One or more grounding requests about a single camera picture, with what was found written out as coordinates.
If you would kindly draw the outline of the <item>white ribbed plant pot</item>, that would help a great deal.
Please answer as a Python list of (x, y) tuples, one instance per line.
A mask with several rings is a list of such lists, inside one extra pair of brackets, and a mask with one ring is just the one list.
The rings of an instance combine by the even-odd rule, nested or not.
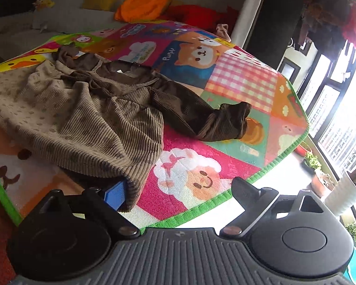
[(325, 198), (324, 203), (336, 218), (356, 204), (356, 185), (349, 172), (343, 173), (332, 192)]

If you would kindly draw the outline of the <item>yellow plush toy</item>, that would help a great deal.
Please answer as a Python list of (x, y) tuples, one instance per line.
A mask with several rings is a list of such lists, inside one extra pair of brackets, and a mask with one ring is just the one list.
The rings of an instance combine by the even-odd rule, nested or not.
[(52, 8), (55, 2), (53, 0), (36, 0), (33, 5), (35, 10), (40, 11), (44, 8)]

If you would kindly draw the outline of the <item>small potted green plant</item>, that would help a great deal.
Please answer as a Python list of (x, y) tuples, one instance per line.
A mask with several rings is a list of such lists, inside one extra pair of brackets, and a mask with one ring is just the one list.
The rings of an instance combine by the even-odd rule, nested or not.
[(315, 174), (315, 170), (321, 169), (322, 164), (319, 162), (318, 157), (312, 152), (307, 152), (301, 162), (303, 169), (311, 175)]

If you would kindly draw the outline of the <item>beige sofa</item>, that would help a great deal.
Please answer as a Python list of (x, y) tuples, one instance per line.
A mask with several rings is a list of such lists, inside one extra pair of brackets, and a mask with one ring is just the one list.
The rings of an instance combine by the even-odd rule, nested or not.
[(124, 26), (112, 11), (82, 8), (84, 0), (54, 0), (52, 8), (0, 17), (0, 60), (6, 61), (47, 42), (55, 35)]

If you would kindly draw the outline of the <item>colourful cartoon play mat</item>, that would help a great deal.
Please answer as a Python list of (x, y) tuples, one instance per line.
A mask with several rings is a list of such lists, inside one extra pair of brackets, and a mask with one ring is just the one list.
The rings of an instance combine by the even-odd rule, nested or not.
[(308, 131), (281, 73), (199, 28), (58, 35), (0, 64), (0, 201), (18, 224), (52, 189), (97, 187), (139, 228), (177, 227)]

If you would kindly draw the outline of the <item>yellow square pillow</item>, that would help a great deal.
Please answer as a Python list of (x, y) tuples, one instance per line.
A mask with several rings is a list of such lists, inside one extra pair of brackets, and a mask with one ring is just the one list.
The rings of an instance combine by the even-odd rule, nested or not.
[(87, 10), (100, 10), (114, 12), (120, 0), (84, 0), (81, 8)]

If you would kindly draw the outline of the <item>brown corduroy garment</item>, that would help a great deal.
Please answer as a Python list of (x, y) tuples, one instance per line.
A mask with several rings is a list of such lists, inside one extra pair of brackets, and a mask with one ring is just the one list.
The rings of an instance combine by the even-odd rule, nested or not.
[(156, 70), (73, 44), (0, 73), (0, 126), (31, 152), (85, 176), (126, 179), (127, 212), (163, 150), (163, 129), (203, 142), (242, 138), (251, 105), (214, 109)]

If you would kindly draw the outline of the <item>red plush cushion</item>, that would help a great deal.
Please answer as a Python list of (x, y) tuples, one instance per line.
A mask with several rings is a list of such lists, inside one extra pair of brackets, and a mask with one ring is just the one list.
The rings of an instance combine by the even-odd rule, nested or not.
[(217, 12), (199, 5), (169, 6), (158, 19), (184, 23), (215, 33), (218, 24), (228, 25), (231, 32), (237, 22), (239, 11), (227, 7), (225, 12)]

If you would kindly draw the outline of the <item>pink cloth toy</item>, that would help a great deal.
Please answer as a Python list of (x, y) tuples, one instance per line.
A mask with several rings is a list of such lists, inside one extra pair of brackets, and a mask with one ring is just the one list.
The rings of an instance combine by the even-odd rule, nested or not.
[(217, 24), (217, 27), (215, 29), (215, 35), (227, 42), (231, 41), (231, 38), (228, 35), (228, 25), (227, 24)]

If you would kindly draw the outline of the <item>orange pumpkin plush cushion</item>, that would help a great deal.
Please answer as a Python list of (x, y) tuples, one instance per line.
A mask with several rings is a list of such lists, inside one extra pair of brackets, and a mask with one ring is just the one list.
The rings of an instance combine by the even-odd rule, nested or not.
[(152, 21), (170, 6), (172, 0), (124, 0), (114, 14), (123, 23)]

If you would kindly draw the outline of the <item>turquoise plastic basin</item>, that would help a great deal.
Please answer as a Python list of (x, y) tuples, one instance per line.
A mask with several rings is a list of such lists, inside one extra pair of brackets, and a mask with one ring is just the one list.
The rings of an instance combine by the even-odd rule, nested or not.
[(352, 257), (343, 276), (356, 285), (356, 247), (354, 247)]

